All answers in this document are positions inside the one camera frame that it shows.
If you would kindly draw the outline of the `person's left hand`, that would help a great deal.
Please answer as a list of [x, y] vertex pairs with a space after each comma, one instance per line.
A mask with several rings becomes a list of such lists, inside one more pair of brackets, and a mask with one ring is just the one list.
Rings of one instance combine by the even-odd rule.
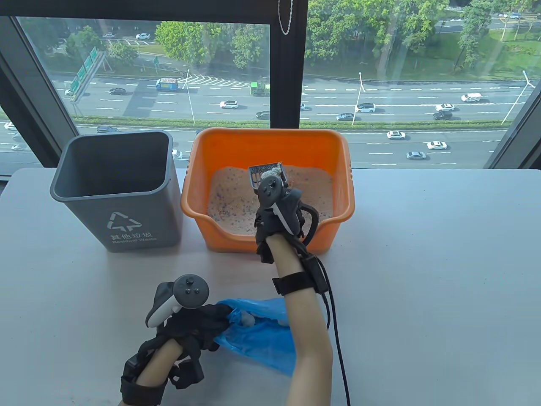
[[157, 327], [156, 333], [177, 340], [180, 345], [193, 338], [201, 350], [215, 352], [219, 349], [215, 339], [229, 328], [231, 313], [232, 308], [226, 304], [207, 304], [197, 309], [183, 307]]

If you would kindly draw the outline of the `person's right hand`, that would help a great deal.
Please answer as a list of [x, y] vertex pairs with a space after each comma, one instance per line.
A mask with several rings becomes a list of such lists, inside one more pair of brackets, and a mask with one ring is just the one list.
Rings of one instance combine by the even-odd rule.
[[256, 214], [254, 222], [256, 228], [255, 241], [257, 244], [264, 242], [268, 237], [272, 235], [291, 235], [296, 238], [305, 237], [303, 232], [303, 225], [305, 224], [305, 218], [303, 213], [298, 209], [294, 215], [296, 220], [299, 220], [299, 230], [297, 233], [290, 233], [286, 230], [286, 227], [282, 224], [278, 215], [275, 215], [271, 209], [259, 209]]

